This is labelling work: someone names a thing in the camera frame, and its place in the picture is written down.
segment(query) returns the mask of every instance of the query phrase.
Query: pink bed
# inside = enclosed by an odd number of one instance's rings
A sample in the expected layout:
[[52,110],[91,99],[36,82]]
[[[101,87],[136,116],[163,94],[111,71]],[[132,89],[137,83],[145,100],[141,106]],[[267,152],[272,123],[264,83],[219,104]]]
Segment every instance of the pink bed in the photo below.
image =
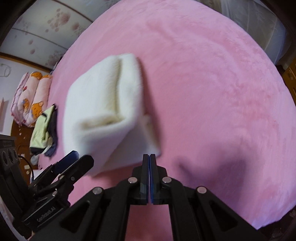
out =
[[[71,84],[109,55],[141,63],[147,112],[161,143],[157,163],[184,185],[204,185],[255,228],[296,205],[296,108],[267,55],[239,26],[192,0],[122,0],[100,16],[53,73],[48,106],[63,110]],[[133,167],[83,177],[73,204]],[[132,207],[126,240],[172,240],[166,206]]]

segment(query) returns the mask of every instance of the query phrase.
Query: electrical wire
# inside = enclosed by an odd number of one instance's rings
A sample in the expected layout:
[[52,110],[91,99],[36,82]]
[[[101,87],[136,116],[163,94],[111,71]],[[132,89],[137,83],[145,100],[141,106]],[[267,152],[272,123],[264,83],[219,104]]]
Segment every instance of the electrical wire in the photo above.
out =
[[29,163],[29,161],[28,161],[26,158],[24,158],[24,157],[21,156],[21,155],[18,155],[18,157],[21,158],[21,159],[24,159],[25,162],[28,163],[29,167],[30,167],[31,170],[32,170],[32,181],[33,181],[33,180],[34,180],[34,171],[33,171],[33,167],[31,166],[31,164]]
[[8,77],[10,75],[10,73],[11,73],[11,67],[10,66],[8,66],[7,64],[0,64],[0,66],[4,66],[4,65],[6,65],[7,67],[4,70],[4,75],[0,75],[0,77]]
[[28,147],[28,146],[19,145],[19,146],[17,147],[17,153],[19,153],[20,147]]

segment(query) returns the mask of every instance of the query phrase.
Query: white wall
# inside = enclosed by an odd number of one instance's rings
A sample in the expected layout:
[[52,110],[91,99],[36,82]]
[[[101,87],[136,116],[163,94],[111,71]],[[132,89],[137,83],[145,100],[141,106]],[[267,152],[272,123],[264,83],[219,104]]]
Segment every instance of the white wall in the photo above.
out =
[[[11,73],[8,77],[0,77],[0,100],[4,98],[4,106],[2,113],[0,113],[0,134],[10,135],[11,125],[13,118],[10,115],[10,106],[12,103],[15,91],[20,83],[21,77],[26,73],[32,73],[39,71],[42,74],[46,74],[40,70],[36,70],[27,65],[20,64],[18,62],[6,60],[0,58],[0,64],[6,64],[11,67]],[[4,70],[7,66],[0,66],[0,76],[4,75]]]

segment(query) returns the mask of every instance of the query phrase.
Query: folded clothes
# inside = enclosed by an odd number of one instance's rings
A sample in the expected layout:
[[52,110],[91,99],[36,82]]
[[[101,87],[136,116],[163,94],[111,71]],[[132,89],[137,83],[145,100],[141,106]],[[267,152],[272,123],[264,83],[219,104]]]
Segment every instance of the folded clothes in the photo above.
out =
[[144,115],[141,71],[133,54],[109,56],[70,87],[63,121],[65,155],[92,155],[88,175],[138,163],[160,154]]
[[47,152],[53,144],[53,138],[48,132],[48,126],[52,119],[52,114],[56,109],[55,105],[45,110],[37,119],[35,128],[33,130],[30,151],[34,155]]

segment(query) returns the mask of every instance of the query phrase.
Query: orange teddy bear pattern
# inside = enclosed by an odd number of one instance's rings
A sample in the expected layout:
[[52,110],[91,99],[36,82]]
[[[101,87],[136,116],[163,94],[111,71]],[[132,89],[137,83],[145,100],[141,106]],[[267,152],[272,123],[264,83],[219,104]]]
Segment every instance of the orange teddy bear pattern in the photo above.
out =
[[24,112],[28,112],[29,107],[30,107],[30,102],[28,101],[28,99],[27,99],[27,98],[24,99],[24,100],[22,101],[22,104],[23,104],[23,106],[24,106]]
[[37,78],[38,80],[42,79],[42,74],[40,72],[37,72],[37,71],[30,74],[30,76],[33,76],[33,77]]
[[51,76],[50,74],[47,74],[47,75],[43,76],[42,79],[43,79],[43,78],[50,78],[50,79],[51,79],[52,76]]
[[31,110],[32,110],[32,116],[34,119],[37,119],[43,113],[42,106],[43,106],[43,101],[40,101],[39,103],[35,103],[32,105]]

